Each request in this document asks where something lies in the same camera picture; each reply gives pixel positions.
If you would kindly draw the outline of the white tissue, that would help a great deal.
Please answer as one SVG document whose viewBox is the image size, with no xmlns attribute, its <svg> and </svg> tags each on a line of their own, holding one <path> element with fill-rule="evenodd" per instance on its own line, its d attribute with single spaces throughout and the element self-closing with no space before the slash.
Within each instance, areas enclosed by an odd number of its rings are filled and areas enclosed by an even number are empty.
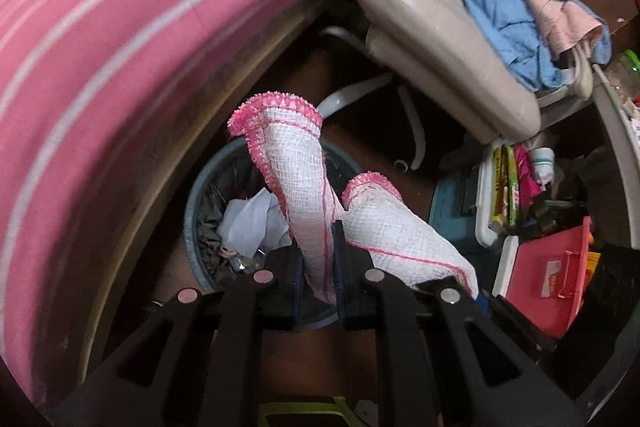
<svg viewBox="0 0 640 427">
<path fill-rule="evenodd" d="M 250 199 L 231 199 L 217 234 L 223 251 L 245 258 L 292 244 L 278 198 L 265 187 Z"/>
</svg>

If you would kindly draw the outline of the white pink-edged mesh cloth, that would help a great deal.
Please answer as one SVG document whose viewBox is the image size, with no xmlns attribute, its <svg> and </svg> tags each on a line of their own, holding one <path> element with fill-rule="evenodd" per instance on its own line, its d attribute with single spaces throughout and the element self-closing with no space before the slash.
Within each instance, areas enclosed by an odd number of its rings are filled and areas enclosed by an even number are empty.
<svg viewBox="0 0 640 427">
<path fill-rule="evenodd" d="M 252 96 L 228 121 L 229 132 L 245 139 L 250 158 L 277 196 L 314 295 L 330 305 L 336 301 L 332 225 L 341 222 L 347 245 L 367 251 L 375 268 L 407 286 L 454 277 L 477 297 L 473 265 L 417 216 L 381 173 L 360 173 L 343 193 L 335 193 L 320 143 L 322 124 L 304 98 L 280 92 Z"/>
</svg>

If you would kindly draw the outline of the grey trash bin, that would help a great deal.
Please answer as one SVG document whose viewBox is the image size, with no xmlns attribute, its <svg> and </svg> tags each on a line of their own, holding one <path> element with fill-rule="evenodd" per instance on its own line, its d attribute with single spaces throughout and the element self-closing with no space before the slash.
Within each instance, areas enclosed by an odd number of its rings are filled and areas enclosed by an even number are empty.
<svg viewBox="0 0 640 427">
<path fill-rule="evenodd" d="M 277 197 L 244 139 L 224 146 L 196 178 L 186 203 L 183 240 L 206 293 L 223 291 L 262 269 L 271 251 L 292 244 Z"/>
</svg>

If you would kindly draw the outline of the white storage box with packets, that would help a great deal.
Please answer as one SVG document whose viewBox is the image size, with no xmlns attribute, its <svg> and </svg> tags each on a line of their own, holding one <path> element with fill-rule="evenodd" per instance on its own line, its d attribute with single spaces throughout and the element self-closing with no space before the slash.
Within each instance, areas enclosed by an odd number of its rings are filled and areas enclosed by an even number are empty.
<svg viewBox="0 0 640 427">
<path fill-rule="evenodd" d="M 526 143 L 489 144 L 478 168 L 475 201 L 475 238 L 491 249 L 498 239 L 518 234 L 530 220 L 534 199 L 544 184 L 554 183 L 554 155 L 550 148 L 535 153 Z"/>
</svg>

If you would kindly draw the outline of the beige leather office chair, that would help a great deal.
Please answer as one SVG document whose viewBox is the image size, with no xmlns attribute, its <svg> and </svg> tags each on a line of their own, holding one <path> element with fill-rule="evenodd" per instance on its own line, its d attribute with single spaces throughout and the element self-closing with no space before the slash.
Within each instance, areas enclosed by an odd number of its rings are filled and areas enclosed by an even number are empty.
<svg viewBox="0 0 640 427">
<path fill-rule="evenodd" d="M 559 89 L 528 91 L 485 39 L 463 0 L 357 0 L 369 28 L 358 38 L 341 27 L 329 34 L 350 44 L 380 71 L 325 98 L 330 116 L 395 83 L 401 98 L 420 91 L 482 144 L 524 142 L 572 115 L 592 95 L 593 66 L 580 51 L 555 62 Z"/>
</svg>

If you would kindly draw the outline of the pink striped bed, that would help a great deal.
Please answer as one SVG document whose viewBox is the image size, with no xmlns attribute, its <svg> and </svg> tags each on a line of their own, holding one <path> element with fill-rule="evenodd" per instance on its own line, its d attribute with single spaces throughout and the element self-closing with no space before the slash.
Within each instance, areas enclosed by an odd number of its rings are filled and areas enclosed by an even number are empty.
<svg viewBox="0 0 640 427">
<path fill-rule="evenodd" d="M 1 0 L 1 355 L 38 409 L 172 135 L 299 0 Z"/>
</svg>

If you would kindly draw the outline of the pink cloth on chair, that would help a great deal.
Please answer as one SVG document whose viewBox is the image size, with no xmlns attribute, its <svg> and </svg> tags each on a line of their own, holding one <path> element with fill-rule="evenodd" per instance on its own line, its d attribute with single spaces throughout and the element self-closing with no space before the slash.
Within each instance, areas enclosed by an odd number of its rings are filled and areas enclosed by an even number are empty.
<svg viewBox="0 0 640 427">
<path fill-rule="evenodd" d="M 553 60 L 559 61 L 567 51 L 580 51 L 593 57 L 603 36 L 603 24 L 575 1 L 526 0 L 532 10 L 542 40 Z"/>
</svg>

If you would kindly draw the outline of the blue cloth on chair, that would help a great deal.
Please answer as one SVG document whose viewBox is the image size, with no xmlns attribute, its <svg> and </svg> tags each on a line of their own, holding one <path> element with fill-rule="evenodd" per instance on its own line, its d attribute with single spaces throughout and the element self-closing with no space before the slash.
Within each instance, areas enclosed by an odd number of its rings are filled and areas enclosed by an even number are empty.
<svg viewBox="0 0 640 427">
<path fill-rule="evenodd" d="M 526 0 L 463 0 L 485 39 L 510 73 L 530 92 L 556 90 L 564 83 L 548 46 L 542 40 Z M 588 61 L 605 65 L 612 58 L 611 33 L 606 21 L 580 0 L 575 1 L 603 24 L 603 36 Z"/>
</svg>

